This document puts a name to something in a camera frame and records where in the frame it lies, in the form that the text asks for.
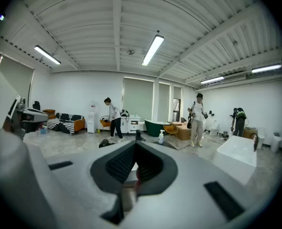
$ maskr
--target ceiling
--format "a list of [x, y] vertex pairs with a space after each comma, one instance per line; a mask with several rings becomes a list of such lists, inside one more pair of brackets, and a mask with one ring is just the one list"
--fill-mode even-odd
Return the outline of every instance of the ceiling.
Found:
[[[165, 40], [142, 66], [157, 31]], [[52, 73], [119, 71], [192, 86], [282, 62], [282, 33], [259, 0], [13, 0], [1, 44]]]

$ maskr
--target khaki trousers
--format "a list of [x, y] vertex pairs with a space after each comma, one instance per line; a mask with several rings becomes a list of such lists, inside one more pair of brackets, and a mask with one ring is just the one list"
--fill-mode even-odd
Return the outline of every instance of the khaki trousers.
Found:
[[200, 142], [202, 137], [202, 121], [193, 120], [191, 127], [191, 141], [195, 142], [195, 137], [197, 134], [197, 143]]

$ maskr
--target soap dispenser bottle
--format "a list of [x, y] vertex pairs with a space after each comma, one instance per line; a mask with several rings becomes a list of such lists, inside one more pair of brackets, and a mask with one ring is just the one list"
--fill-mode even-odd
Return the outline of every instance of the soap dispenser bottle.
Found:
[[161, 145], [163, 144], [163, 137], [164, 137], [163, 132], [164, 132], [164, 130], [160, 130], [160, 134], [159, 134], [159, 137], [158, 137], [158, 143], [161, 144]]

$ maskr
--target person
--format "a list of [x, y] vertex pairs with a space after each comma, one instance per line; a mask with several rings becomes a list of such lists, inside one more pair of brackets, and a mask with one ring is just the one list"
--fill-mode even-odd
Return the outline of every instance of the person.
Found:
[[188, 108], [189, 113], [193, 116], [192, 124], [191, 124], [191, 145], [194, 147], [194, 141], [197, 134], [196, 145], [202, 147], [200, 140], [202, 137], [202, 115], [203, 113], [203, 96], [202, 94], [197, 94], [196, 96], [197, 102], [194, 102], [193, 107]]
[[235, 130], [233, 135], [238, 135], [241, 136], [244, 134], [244, 126], [245, 126], [245, 119], [246, 119], [246, 114], [242, 108], [234, 108], [233, 109], [233, 120], [232, 120], [232, 126], [231, 130], [233, 131], [233, 125], [234, 121], [236, 119], [236, 124], [235, 124]]
[[123, 141], [121, 132], [121, 115], [119, 109], [111, 102], [110, 98], [106, 98], [104, 103], [109, 106], [109, 121], [111, 121], [111, 135], [107, 139], [114, 139], [114, 128], [116, 128], [119, 140], [118, 143]]

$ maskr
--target striped sofa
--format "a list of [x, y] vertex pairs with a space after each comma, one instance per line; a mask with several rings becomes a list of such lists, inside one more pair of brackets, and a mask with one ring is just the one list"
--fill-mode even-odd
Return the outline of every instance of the striped sofa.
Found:
[[73, 134], [85, 127], [85, 119], [82, 115], [56, 113], [55, 117], [47, 121], [48, 128], [53, 131]]

